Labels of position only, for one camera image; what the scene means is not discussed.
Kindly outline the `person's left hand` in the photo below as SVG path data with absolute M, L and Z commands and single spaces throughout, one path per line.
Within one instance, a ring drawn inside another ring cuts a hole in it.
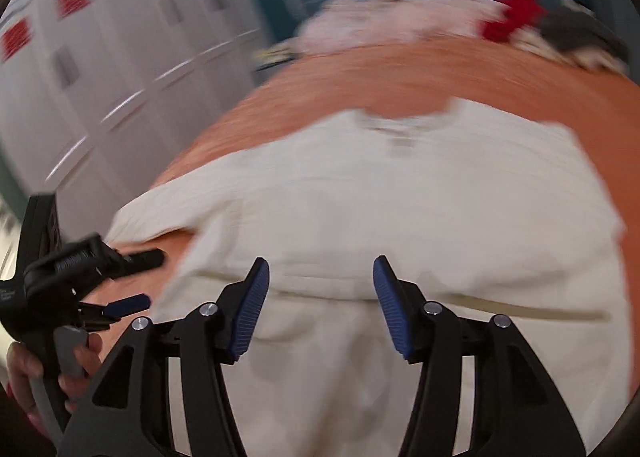
M 82 367 L 84 376 L 76 378 L 68 375 L 58 376 L 58 384 L 68 397 L 65 408 L 73 413 L 76 403 L 84 395 L 90 378 L 100 369 L 100 353 L 103 349 L 103 339 L 98 333 L 90 333 L 85 345 L 78 345 L 74 349 L 76 362 Z M 39 359 L 30 353 L 24 344 L 17 341 L 9 345 L 6 355 L 8 365 L 9 384 L 12 396 L 27 415 L 32 425 L 45 437 L 49 437 L 43 424 L 40 411 L 36 406 L 30 381 L 42 377 L 43 368 Z

